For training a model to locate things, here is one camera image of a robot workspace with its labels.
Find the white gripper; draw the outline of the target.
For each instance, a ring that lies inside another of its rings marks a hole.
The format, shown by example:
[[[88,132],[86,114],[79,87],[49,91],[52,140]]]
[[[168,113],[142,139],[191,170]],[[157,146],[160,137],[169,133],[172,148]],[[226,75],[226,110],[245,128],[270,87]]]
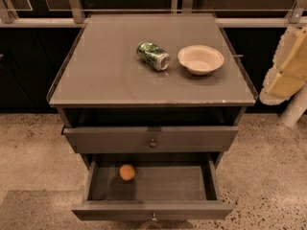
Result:
[[[263,81],[259,99],[262,104],[279,105],[305,85],[299,79],[307,79],[307,27],[289,27],[285,31],[272,63]]]

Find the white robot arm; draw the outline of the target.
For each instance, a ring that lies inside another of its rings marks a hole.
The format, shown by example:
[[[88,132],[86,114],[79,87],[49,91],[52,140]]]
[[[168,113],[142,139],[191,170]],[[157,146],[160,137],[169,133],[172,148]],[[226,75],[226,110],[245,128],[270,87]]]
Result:
[[[292,99],[280,120],[293,127],[307,110],[307,27],[288,27],[281,36],[259,94],[262,104]]]

